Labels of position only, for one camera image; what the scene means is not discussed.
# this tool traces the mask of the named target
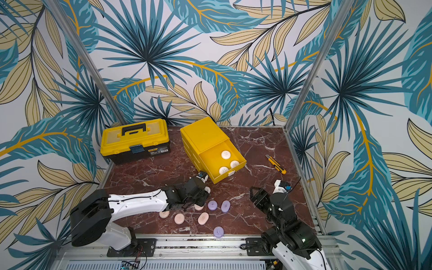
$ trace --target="marble table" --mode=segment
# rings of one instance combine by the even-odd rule
[[[217,184],[209,179],[209,200],[218,202],[218,209],[210,211],[207,206],[202,211],[193,207],[187,212],[172,211],[166,219],[158,213],[144,213],[129,216],[116,221],[121,226],[131,226],[136,233],[148,234],[212,234],[216,226],[222,226],[225,234],[260,234],[271,227],[265,215],[249,199],[249,188],[262,187],[273,192],[277,179],[296,183],[298,176],[294,167],[282,128],[277,127],[227,127],[222,130],[247,160],[244,168],[233,176]],[[142,159],[135,162],[115,165],[106,182],[108,194],[133,194],[149,192],[167,184],[186,182],[189,176],[197,174],[192,162],[186,155],[181,141],[180,128],[168,127],[171,152],[165,155]],[[287,171],[282,175],[270,165],[265,155],[274,157]],[[306,204],[301,184],[299,183],[289,198],[294,203],[295,211],[303,222],[313,228],[312,218]],[[224,200],[231,202],[228,213],[220,210]],[[199,215],[207,211],[209,220],[203,226],[198,224]],[[174,223],[174,216],[184,213],[186,219],[181,225]]]

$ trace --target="leaf wallpaper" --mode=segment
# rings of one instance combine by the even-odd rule
[[[432,269],[432,4],[356,0],[339,33],[290,130],[307,189],[348,269]]]

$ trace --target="yellow toolbox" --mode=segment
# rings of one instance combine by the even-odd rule
[[[169,153],[165,120],[155,119],[104,130],[101,154],[115,164]]]

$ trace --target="robotic arm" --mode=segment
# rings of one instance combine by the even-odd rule
[[[147,212],[186,209],[194,204],[203,206],[209,196],[204,190],[208,175],[200,172],[185,184],[131,195],[108,195],[95,190],[71,210],[72,245],[80,247],[93,242],[109,245],[124,254],[135,254],[138,242],[132,228],[113,221]]]

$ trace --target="purple oval object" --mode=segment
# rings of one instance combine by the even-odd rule
[[[208,207],[210,210],[214,211],[214,210],[217,209],[217,202],[214,201],[214,200],[211,200],[211,201],[207,204],[207,207]]]
[[[222,210],[222,212],[227,213],[229,211],[230,206],[231,206],[231,203],[229,201],[225,200],[225,201],[223,201],[220,209]]]
[[[221,226],[217,226],[214,230],[213,230],[213,235],[216,238],[221,238],[223,236],[223,228]]]

